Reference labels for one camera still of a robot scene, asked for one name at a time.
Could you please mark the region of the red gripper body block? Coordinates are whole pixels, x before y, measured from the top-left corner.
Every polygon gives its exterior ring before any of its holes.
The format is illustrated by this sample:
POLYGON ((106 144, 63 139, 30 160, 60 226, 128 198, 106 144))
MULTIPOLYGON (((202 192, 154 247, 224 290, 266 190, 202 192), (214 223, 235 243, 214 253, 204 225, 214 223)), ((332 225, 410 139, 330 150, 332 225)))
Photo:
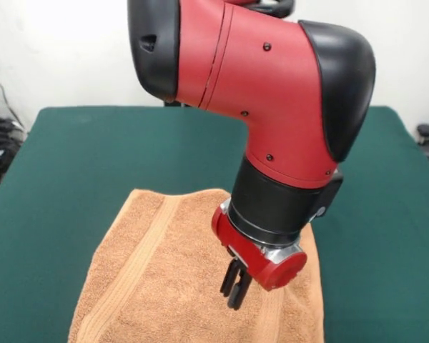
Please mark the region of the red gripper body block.
POLYGON ((240 269, 267 291, 286 286, 307 262, 307 255, 298 243, 284 249, 256 245, 234 228, 222 209, 214 212, 212 230, 233 259, 240 261, 240 269))

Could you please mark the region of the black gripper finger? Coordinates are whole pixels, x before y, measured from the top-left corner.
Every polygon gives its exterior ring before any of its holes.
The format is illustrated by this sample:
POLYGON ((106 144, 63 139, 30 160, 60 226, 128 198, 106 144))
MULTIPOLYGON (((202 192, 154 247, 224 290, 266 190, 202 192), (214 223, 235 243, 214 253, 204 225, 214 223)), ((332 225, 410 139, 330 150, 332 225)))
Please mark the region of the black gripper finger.
POLYGON ((235 284, 235 280, 240 270, 240 261, 238 259, 233 259, 226 271, 220 292, 224 297, 228 297, 231 294, 232 288, 235 284))
POLYGON ((235 284, 227 301, 227 306, 230 309, 240 309, 250 287, 251 281, 252 277, 245 270, 239 270, 235 284))

